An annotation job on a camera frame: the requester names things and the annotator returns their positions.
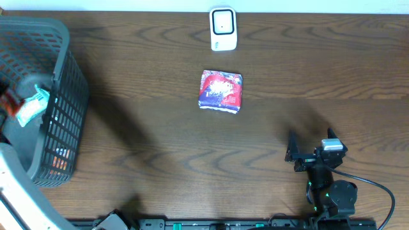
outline laundry basket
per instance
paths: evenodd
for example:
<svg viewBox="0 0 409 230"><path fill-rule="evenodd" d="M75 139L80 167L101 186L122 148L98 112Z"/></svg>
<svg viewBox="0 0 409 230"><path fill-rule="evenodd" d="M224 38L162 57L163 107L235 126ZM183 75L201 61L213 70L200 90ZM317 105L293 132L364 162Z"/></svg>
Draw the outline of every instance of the laundry basket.
<svg viewBox="0 0 409 230"><path fill-rule="evenodd" d="M3 135L41 187L72 177L88 106L88 83L69 43L68 30L58 20L0 17L0 82L21 98L33 96L35 84L50 93L46 110L24 128L15 118L0 116Z"/></svg>

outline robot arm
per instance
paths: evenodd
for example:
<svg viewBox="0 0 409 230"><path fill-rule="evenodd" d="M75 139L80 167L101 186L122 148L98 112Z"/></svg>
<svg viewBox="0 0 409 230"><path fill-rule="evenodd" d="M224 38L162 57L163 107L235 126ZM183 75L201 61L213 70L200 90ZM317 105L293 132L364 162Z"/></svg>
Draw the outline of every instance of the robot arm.
<svg viewBox="0 0 409 230"><path fill-rule="evenodd" d="M6 229L75 230L27 176L12 146L0 143L0 221Z"/></svg>

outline wooden table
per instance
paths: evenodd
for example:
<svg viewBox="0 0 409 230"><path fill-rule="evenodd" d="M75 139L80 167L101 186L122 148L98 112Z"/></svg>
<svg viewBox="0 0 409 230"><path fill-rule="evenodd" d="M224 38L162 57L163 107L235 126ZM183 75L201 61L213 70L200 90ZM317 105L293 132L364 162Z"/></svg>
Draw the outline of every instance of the wooden table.
<svg viewBox="0 0 409 230"><path fill-rule="evenodd" d="M89 81L77 171L43 189L66 218L311 213L287 133L312 151L331 126L350 149L339 170L389 187L387 229L409 228L407 15L239 13L237 49L212 52L207 13L6 14L62 20ZM203 70L243 75L239 114L198 108ZM380 225L389 196L353 182L355 217Z"/></svg>

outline black cable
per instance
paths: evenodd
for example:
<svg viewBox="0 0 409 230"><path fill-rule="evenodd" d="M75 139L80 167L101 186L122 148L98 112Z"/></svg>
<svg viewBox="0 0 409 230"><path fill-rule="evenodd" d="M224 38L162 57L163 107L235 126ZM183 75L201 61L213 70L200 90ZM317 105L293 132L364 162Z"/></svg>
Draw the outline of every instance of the black cable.
<svg viewBox="0 0 409 230"><path fill-rule="evenodd" d="M378 228L378 230L382 230L386 226L386 224L388 223L390 218L392 217L392 214L394 213L394 210L395 210L395 196L394 196L394 194L387 187L385 187L385 186L383 186L381 184L378 184L377 182L373 182L371 180L360 178L358 176L350 175L350 174L345 173L345 172L337 171L337 170L335 170L335 169L333 169L333 168L331 168L331 167L329 167L327 165L324 165L324 166L325 166L326 169L328 169L329 171L331 171L333 173L340 174L341 176L346 176L346 177L349 177L349 178L352 178L352 179L355 179L355 180L360 180L360 181L366 182L368 184L374 185L376 187L382 188L390 195L390 198L392 199L392 204L390 206L389 213L386 216L386 219L381 224L381 226Z"/></svg>
<svg viewBox="0 0 409 230"><path fill-rule="evenodd" d="M270 219L268 220L268 224L271 224L271 221L274 219L274 217L276 217L276 216L278 216L278 215L283 215L283 216L285 216L285 217L287 218L287 220L289 220L289 221L291 222L291 224L293 225L293 227L296 227L296 226L297 226L296 224L294 224L294 222L293 222L291 219L288 218L287 214L285 214L285 213L276 213L276 214L274 214L274 215L273 215L272 217L270 217Z"/></svg>
<svg viewBox="0 0 409 230"><path fill-rule="evenodd" d="M319 217L317 217L317 219L314 221L314 223L313 223L313 229L317 229L318 230L318 221L320 221L322 218L324 218L324 216L326 215L327 213L325 213L325 212L323 212L323 213L321 213L321 215L319 216Z"/></svg>
<svg viewBox="0 0 409 230"><path fill-rule="evenodd" d="M311 197L309 195L309 189L311 188L311 182L307 181L307 188L305 189L305 196L307 197L307 201L309 204L313 204L313 200L311 200Z"/></svg>

